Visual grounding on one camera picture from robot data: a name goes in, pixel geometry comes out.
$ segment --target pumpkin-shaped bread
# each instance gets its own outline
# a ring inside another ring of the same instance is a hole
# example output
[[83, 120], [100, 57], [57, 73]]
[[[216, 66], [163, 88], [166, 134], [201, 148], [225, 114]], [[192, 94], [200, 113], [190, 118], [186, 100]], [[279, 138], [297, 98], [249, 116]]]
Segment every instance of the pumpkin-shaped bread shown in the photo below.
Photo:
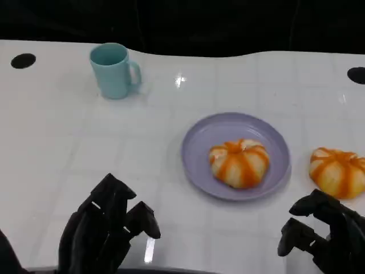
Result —
[[251, 139], [240, 139], [214, 146], [209, 152], [213, 175], [234, 188], [255, 187], [269, 167], [264, 146]]
[[365, 158], [320, 147], [310, 158], [309, 175], [323, 192], [338, 199], [354, 198], [365, 190]]

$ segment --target mug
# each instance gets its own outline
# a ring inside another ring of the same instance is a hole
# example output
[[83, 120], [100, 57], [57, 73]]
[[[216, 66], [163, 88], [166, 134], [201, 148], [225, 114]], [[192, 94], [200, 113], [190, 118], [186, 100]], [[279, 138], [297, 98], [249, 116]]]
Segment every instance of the mug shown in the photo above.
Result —
[[[97, 46], [90, 52], [90, 63], [105, 98], [123, 99], [134, 84], [141, 83], [138, 64], [129, 60], [127, 48], [120, 44], [105, 43]], [[135, 83], [132, 83], [131, 69], [135, 71]]]

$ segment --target plate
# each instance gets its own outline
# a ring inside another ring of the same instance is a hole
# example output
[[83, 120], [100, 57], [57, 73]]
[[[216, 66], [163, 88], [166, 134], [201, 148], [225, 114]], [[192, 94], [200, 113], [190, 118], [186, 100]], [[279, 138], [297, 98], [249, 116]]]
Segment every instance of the plate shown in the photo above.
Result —
[[[217, 180], [208, 160], [212, 146], [240, 138], [260, 141], [270, 157], [263, 181], [248, 190], [237, 190]], [[263, 120], [238, 112], [215, 114], [197, 122], [182, 141], [181, 156], [188, 179], [206, 193], [225, 200], [260, 198], [287, 183], [291, 172], [289, 149], [283, 136]]]

